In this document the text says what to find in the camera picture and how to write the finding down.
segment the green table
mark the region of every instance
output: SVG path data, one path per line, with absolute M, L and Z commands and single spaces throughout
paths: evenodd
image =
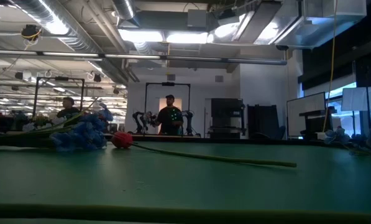
M 370 156 L 319 146 L 139 144 L 298 167 L 231 164 L 112 144 L 73 154 L 0 151 L 0 203 L 371 213 Z

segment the cap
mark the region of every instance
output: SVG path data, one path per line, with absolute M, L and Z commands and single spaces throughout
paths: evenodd
M 171 95 L 171 94 L 170 94 L 170 95 L 167 95 L 167 96 L 166 96 L 166 99 L 174 99 L 174 96 Z

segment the black shirt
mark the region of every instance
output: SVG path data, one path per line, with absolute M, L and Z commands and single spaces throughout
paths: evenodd
M 159 111 L 157 121 L 162 124 L 160 132 L 169 135 L 177 135 L 179 126 L 175 126 L 173 121 L 183 121 L 180 109 L 175 106 L 165 107 Z
M 78 108 L 68 108 L 68 109 L 64 109 L 58 112 L 57 117 L 58 118 L 65 117 L 66 119 L 69 119 L 73 117 L 73 113 L 79 113 L 79 112 L 80 110 Z

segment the person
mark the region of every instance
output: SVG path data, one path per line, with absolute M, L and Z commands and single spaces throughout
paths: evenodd
M 74 113 L 80 113 L 80 110 L 78 108 L 73 107 L 74 104 L 75 101 L 72 97 L 64 97 L 64 99 L 62 99 L 62 106 L 64 107 L 64 109 L 58 112 L 57 117 L 65 117 L 66 119 L 69 119 L 74 115 Z
M 159 134 L 178 135 L 179 128 L 183 125 L 181 110 L 173 106 L 174 96 L 166 96 L 167 106 L 159 111 L 155 126 L 162 124 Z

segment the white board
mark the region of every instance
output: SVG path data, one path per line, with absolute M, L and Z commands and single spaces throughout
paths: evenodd
M 369 107 L 371 109 L 371 86 L 369 90 Z M 344 88 L 342 90 L 341 111 L 367 111 L 366 87 Z
M 305 118 L 300 113 L 325 110 L 324 92 L 287 101 L 288 135 L 301 136 L 305 130 Z

